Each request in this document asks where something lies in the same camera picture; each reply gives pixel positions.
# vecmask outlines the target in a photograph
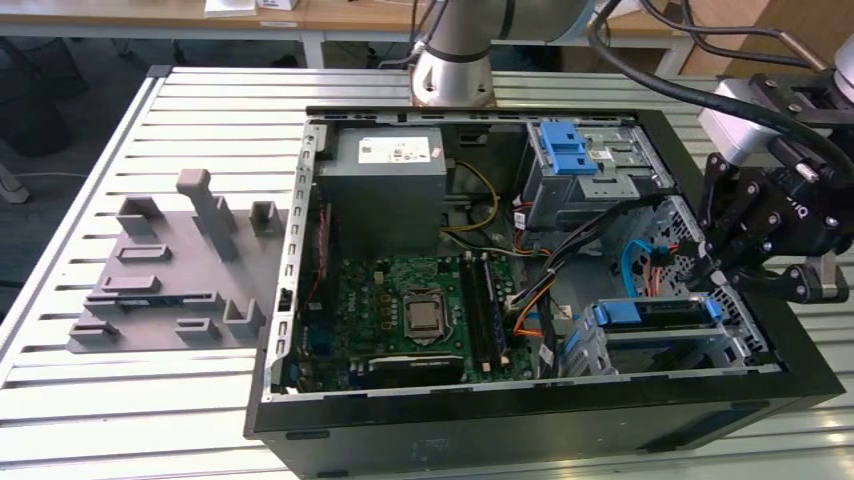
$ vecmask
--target wooden desk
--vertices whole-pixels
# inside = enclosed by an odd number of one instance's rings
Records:
[[[420,20],[429,3],[420,0]],[[304,27],[310,30],[409,32],[412,5],[408,0],[310,0]],[[645,12],[617,17],[609,23],[616,36],[673,36],[670,28]]]
[[[421,13],[428,0],[420,0]],[[320,41],[402,42],[409,39],[412,3],[408,0],[310,0],[304,28],[316,32]],[[634,12],[610,20],[612,45],[622,48],[666,50],[657,73],[678,75],[692,53],[691,38],[674,34],[646,12]],[[545,42],[498,41],[497,44],[546,45]],[[557,46],[588,46],[576,37],[550,43]]]
[[[426,9],[426,0],[420,11]],[[402,42],[409,39],[409,0],[302,0],[294,11],[260,9],[253,17],[206,18],[205,0],[0,0],[0,35],[298,40],[309,68],[324,68],[325,41]],[[676,75],[692,51],[646,13],[612,20],[617,47],[668,51],[661,75]],[[545,45],[544,42],[497,42]],[[582,37],[554,45],[586,46]]]
[[[206,18],[205,0],[0,0],[0,23],[91,27],[264,29],[264,22],[302,25],[309,1],[293,11],[260,9],[253,17]]]

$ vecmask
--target desk leg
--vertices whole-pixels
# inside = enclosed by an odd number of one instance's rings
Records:
[[[682,73],[682,67],[689,60],[689,55],[695,49],[695,41],[691,37],[680,36],[673,38],[670,49],[665,52],[662,61],[656,69],[660,77],[676,77]]]
[[[25,203],[30,198],[30,191],[3,165],[0,165],[0,197],[10,203]]]
[[[301,35],[306,52],[306,67],[322,69],[324,66],[324,32],[304,32]]]

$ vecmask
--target white cable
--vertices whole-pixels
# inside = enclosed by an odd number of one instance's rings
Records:
[[[15,176],[17,177],[78,177],[78,178],[90,178],[90,176],[85,175],[83,173],[70,173],[70,172],[19,173]]]
[[[534,256],[534,255],[529,255],[529,254],[525,254],[525,253],[512,252],[510,250],[505,250],[505,249],[501,249],[501,248],[493,248],[493,247],[477,247],[477,248],[474,248],[472,245],[466,245],[464,242],[461,242],[452,235],[446,235],[446,237],[449,237],[454,241],[454,243],[457,243],[466,250],[481,250],[481,251],[485,251],[485,252],[496,252],[496,253],[501,253],[502,255],[509,255],[512,257],[533,257]]]

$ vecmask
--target aluminum extrusion table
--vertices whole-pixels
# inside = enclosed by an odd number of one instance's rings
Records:
[[[684,82],[716,86],[708,79]],[[0,327],[0,477],[293,478],[261,442],[242,436],[253,349],[74,355],[65,349],[69,330],[121,231],[114,215],[126,194],[190,209],[171,193],[175,175],[207,168],[211,190],[233,209],[255,200],[288,205],[305,107],[404,106],[408,91],[405,74],[360,70],[175,68],[145,81]],[[497,73],[496,91],[508,107],[661,109],[700,164],[713,150],[699,109],[621,76]],[[854,256],[841,262],[854,279]],[[852,393],[692,452],[433,474],[852,478],[854,304],[795,308]]]

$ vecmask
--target ram slot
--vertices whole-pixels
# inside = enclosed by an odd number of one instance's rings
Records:
[[[505,336],[505,319],[502,313],[502,306],[498,302],[498,289],[496,282],[493,281],[493,273],[490,271],[490,257],[484,254],[481,257],[481,265],[484,269],[484,278],[486,280],[486,297],[489,299],[489,317],[493,325],[493,360],[498,359],[502,366],[510,363],[508,358],[508,337]]]
[[[490,318],[490,294],[488,277],[484,274],[484,260],[468,253],[461,258],[461,283],[466,304],[466,323],[472,339],[472,356],[481,370],[490,372],[501,362],[496,343],[493,320]]]

